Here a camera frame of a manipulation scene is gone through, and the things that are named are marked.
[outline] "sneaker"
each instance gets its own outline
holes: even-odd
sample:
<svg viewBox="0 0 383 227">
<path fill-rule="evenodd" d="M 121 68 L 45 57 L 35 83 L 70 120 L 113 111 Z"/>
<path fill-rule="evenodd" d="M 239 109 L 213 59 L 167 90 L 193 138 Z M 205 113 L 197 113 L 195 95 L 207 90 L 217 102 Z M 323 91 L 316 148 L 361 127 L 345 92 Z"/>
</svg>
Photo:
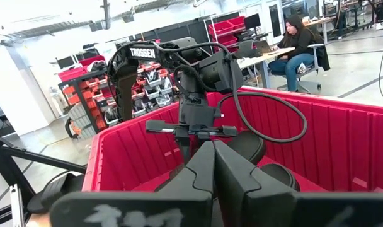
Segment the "sneaker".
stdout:
<svg viewBox="0 0 383 227">
<path fill-rule="evenodd" d="M 298 74 L 302 74 L 306 71 L 306 67 L 304 63 L 301 63 L 300 66 L 298 67 Z"/>
</svg>

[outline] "woman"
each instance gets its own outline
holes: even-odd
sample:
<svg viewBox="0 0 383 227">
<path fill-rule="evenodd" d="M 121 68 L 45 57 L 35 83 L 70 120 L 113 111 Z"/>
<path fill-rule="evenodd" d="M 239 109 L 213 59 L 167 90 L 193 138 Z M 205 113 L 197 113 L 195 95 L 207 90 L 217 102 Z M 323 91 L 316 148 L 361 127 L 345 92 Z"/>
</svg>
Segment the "woman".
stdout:
<svg viewBox="0 0 383 227">
<path fill-rule="evenodd" d="M 308 45 L 316 44 L 321 37 L 314 35 L 298 15 L 292 15 L 286 20 L 287 32 L 277 45 L 278 48 L 295 47 L 295 50 L 281 55 L 269 63 L 268 67 L 274 75 L 286 75 L 289 91 L 297 91 L 297 72 L 303 72 L 305 66 L 314 62 L 313 49 Z"/>
</svg>

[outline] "hood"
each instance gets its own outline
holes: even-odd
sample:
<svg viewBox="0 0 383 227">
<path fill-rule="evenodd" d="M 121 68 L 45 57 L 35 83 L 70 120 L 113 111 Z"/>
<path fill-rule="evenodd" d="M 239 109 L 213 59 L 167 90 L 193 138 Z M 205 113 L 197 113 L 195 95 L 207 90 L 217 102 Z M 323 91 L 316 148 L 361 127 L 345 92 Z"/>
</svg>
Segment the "hood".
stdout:
<svg viewBox="0 0 383 227">
<path fill-rule="evenodd" d="M 291 15 L 290 17 L 287 18 L 285 22 L 288 22 L 290 25 L 296 27 L 298 30 L 304 27 L 304 24 L 302 23 L 302 19 L 298 15 Z"/>
</svg>

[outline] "concrete floor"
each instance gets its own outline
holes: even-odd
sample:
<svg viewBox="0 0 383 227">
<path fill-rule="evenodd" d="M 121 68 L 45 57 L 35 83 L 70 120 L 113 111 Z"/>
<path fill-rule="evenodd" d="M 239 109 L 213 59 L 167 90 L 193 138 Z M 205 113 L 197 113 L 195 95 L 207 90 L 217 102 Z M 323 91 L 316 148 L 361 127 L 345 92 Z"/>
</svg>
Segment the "concrete floor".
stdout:
<svg viewBox="0 0 383 227">
<path fill-rule="evenodd" d="M 343 40 L 332 41 L 327 45 L 331 70 L 311 73 L 302 78 L 304 81 L 322 83 L 321 94 L 342 97 L 353 102 L 383 105 L 379 92 L 378 75 L 383 55 L 383 31 L 374 29 L 359 31 Z M 270 77 L 272 88 L 285 84 L 282 77 Z M 27 135 L 9 136 L 7 140 L 16 146 L 43 155 L 60 158 L 80 165 L 88 161 L 87 145 L 91 140 L 77 141 L 67 137 L 64 130 L 65 119 L 53 122 L 50 127 Z M 24 171 L 25 177 L 36 191 L 56 174 L 64 171 L 60 168 L 33 163 L 17 158 L 17 164 Z M 10 204 L 8 185 L 0 176 L 0 208 Z"/>
</svg>

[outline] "jeans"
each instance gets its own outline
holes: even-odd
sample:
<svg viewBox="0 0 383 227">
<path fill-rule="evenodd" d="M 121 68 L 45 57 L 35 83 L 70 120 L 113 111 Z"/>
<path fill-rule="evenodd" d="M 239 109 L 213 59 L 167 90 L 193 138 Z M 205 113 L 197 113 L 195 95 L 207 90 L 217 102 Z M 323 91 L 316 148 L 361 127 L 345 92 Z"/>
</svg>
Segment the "jeans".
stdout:
<svg viewBox="0 0 383 227">
<path fill-rule="evenodd" d="M 289 60 L 275 60 L 268 64 L 273 75 L 285 75 L 289 91 L 297 91 L 297 70 L 301 63 L 305 66 L 313 64 L 315 58 L 312 54 L 299 54 Z"/>
</svg>

